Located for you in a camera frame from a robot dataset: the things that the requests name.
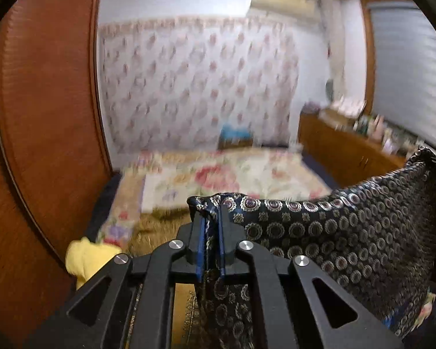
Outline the wall air conditioner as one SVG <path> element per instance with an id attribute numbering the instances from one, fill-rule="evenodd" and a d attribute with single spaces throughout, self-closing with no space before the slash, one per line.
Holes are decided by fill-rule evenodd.
<path id="1" fill-rule="evenodd" d="M 321 18 L 316 0 L 251 0 L 250 7 L 311 21 Z"/>

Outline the floral bed blanket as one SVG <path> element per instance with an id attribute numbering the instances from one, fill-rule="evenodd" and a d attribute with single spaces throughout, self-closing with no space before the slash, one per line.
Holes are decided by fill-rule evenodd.
<path id="1" fill-rule="evenodd" d="M 104 187 L 85 235 L 125 250 L 142 213 L 189 210 L 190 196 L 240 192 L 256 199 L 304 200 L 335 188 L 310 156 L 283 149 L 142 151 Z"/>

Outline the navy patterned satin shirt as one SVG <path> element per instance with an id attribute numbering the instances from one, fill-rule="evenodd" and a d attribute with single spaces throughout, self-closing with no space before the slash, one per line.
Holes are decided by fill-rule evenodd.
<path id="1" fill-rule="evenodd" d="M 422 324 L 436 273 L 436 155 L 418 150 L 400 168 L 319 199 L 219 193 L 188 199 L 205 220 L 202 324 L 212 348 L 253 348 L 251 297 L 227 286 L 218 258 L 219 219 L 283 259 L 315 261 L 396 336 Z"/>

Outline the grey window blind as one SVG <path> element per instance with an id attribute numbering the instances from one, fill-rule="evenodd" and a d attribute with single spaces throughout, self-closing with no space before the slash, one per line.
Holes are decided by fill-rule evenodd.
<path id="1" fill-rule="evenodd" d="M 436 148 L 436 30 L 411 1 L 368 4 L 375 48 L 373 112 Z"/>

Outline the circle pattern sheer curtain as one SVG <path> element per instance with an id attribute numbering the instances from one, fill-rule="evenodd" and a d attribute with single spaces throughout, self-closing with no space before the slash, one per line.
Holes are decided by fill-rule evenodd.
<path id="1" fill-rule="evenodd" d="M 99 29 L 100 92 L 115 150 L 215 148 L 223 127 L 288 143 L 293 30 L 257 18 L 179 17 Z"/>

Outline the brown louvered wardrobe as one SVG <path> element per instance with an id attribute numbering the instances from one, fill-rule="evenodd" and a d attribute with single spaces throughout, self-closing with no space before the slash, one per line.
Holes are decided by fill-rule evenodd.
<path id="1" fill-rule="evenodd" d="M 111 178 L 98 10 L 99 0 L 17 0 L 0 21 L 0 348 L 20 348 L 66 299 L 66 248 Z"/>

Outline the cardboard box floral cloth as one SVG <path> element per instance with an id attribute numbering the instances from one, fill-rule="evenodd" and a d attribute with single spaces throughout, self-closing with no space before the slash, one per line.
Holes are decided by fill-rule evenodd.
<path id="1" fill-rule="evenodd" d="M 318 118 L 334 126 L 352 127 L 365 108 L 364 99 L 342 97 L 319 112 Z"/>

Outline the blue item box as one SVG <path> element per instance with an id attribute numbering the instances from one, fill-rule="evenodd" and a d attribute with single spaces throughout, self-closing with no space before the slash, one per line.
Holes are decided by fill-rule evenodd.
<path id="1" fill-rule="evenodd" d="M 218 149 L 226 150 L 237 147 L 252 147 L 253 136 L 249 129 L 236 129 L 225 124 L 219 135 Z"/>

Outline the cream yellow cloth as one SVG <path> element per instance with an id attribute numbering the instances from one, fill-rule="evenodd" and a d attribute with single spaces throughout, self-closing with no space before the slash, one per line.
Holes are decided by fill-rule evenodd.
<path id="1" fill-rule="evenodd" d="M 65 265 L 68 274 L 76 278 L 76 289 L 120 253 L 120 247 L 109 243 L 92 243 L 87 237 L 73 240 L 66 250 Z"/>

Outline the wooden sideboard cabinet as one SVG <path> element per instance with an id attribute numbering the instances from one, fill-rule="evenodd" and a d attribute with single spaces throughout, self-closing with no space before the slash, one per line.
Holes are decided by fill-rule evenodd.
<path id="1" fill-rule="evenodd" d="M 298 142 L 340 187 L 382 176 L 405 165 L 405 158 L 385 154 L 381 145 L 365 137 L 334 129 L 315 114 L 302 113 Z"/>

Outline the beige side curtain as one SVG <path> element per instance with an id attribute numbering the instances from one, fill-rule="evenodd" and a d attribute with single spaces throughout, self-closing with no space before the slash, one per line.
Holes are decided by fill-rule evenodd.
<path id="1" fill-rule="evenodd" d="M 320 0 L 321 17 L 328 45 L 333 99 L 345 95 L 345 29 L 340 0 Z"/>

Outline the gold brown patterned cloth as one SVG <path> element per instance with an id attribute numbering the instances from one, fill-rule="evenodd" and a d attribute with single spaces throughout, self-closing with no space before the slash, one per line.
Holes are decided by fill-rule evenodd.
<path id="1" fill-rule="evenodd" d="M 152 253 L 176 238 L 178 229 L 191 221 L 189 210 L 155 209 L 142 213 L 133 227 L 125 250 L 133 257 Z M 173 307 L 172 348 L 205 348 L 208 338 L 201 326 L 197 294 L 192 284 L 176 284 Z"/>

